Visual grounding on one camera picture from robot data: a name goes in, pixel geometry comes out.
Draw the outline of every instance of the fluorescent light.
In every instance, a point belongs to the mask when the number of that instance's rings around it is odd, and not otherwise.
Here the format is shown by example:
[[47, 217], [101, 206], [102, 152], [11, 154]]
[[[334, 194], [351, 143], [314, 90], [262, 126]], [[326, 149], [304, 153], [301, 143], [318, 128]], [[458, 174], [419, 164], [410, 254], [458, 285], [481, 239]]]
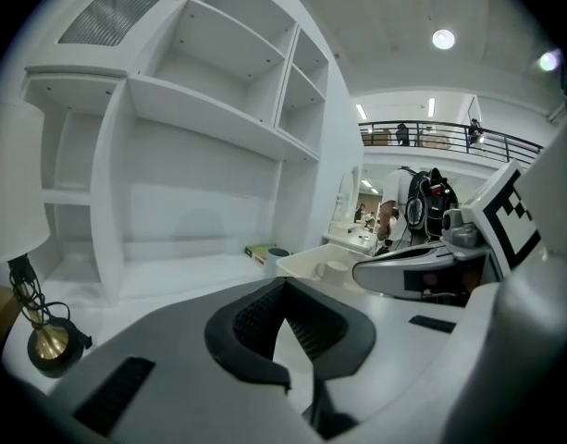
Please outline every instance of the fluorescent light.
[[363, 120], [367, 120], [367, 115], [365, 114], [364, 106], [361, 104], [357, 104], [357, 110], [359, 111], [359, 115], [361, 116], [361, 118]]
[[435, 97], [431, 97], [429, 99], [429, 116], [432, 117], [435, 115]]
[[553, 70], [559, 65], [559, 59], [554, 53], [545, 53], [540, 57], [540, 67], [543, 70]]
[[456, 43], [456, 38], [451, 31], [437, 30], [433, 33], [432, 41], [439, 49], [450, 49]]

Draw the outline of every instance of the small box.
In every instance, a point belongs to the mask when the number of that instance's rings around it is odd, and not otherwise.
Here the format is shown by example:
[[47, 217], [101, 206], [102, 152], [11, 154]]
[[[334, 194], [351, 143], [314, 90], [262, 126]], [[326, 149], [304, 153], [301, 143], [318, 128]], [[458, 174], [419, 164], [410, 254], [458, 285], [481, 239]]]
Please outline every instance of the small box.
[[246, 247], [244, 252], [250, 256], [253, 260], [256, 260], [261, 265], [266, 262], [266, 252], [269, 248], [275, 247], [276, 245], [254, 245], [251, 247]]

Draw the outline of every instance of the brass lamp base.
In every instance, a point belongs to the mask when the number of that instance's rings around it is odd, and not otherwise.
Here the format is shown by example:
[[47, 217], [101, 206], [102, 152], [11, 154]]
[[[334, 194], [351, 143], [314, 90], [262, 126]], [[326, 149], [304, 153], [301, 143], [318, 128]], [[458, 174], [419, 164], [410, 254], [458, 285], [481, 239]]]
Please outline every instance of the brass lamp base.
[[45, 376], [59, 378], [83, 354], [85, 336], [62, 317], [51, 317], [46, 326], [35, 328], [28, 339], [28, 356]]

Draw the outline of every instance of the slatted panel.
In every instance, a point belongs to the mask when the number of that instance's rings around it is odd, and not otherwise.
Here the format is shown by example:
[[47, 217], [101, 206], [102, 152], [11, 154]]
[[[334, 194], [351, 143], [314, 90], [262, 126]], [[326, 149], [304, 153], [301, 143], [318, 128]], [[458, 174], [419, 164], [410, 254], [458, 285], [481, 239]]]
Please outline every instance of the slatted panel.
[[116, 46], [159, 0], [94, 0], [71, 23], [60, 43]]

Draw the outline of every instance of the white table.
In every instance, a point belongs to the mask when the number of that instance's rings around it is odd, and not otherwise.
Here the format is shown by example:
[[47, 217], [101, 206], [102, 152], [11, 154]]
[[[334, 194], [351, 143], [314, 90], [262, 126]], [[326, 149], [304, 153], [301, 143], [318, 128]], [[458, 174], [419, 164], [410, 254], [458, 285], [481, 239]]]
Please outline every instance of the white table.
[[328, 243], [333, 245], [339, 245], [354, 252], [363, 253], [365, 255], [372, 256], [373, 250], [376, 247], [376, 234], [364, 231], [360, 228], [348, 233], [347, 235], [331, 235], [329, 233], [324, 234], [323, 237], [328, 240]]

